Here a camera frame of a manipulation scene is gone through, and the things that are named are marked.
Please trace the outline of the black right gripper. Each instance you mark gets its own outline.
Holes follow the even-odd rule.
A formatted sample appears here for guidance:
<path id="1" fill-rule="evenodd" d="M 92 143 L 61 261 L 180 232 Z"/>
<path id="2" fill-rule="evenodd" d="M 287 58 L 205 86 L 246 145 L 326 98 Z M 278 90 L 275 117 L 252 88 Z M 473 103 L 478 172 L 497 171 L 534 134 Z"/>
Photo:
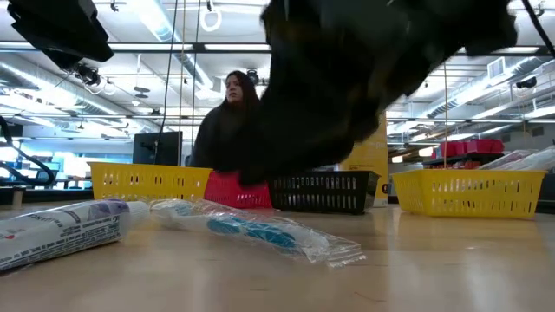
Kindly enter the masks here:
<path id="1" fill-rule="evenodd" d="M 260 19 L 271 78 L 241 134 L 243 185 L 342 162 L 376 131 L 377 108 L 459 50 L 487 55 L 518 38 L 494 0 L 271 1 Z"/>

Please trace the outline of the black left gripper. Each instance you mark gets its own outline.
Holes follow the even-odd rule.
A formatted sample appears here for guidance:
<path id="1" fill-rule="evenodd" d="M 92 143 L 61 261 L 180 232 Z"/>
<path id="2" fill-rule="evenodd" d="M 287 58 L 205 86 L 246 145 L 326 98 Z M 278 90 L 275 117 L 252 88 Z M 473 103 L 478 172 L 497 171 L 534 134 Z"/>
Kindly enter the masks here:
<path id="1" fill-rule="evenodd" d="M 60 68 L 114 56 L 92 0 L 9 0 L 11 27 Z"/>

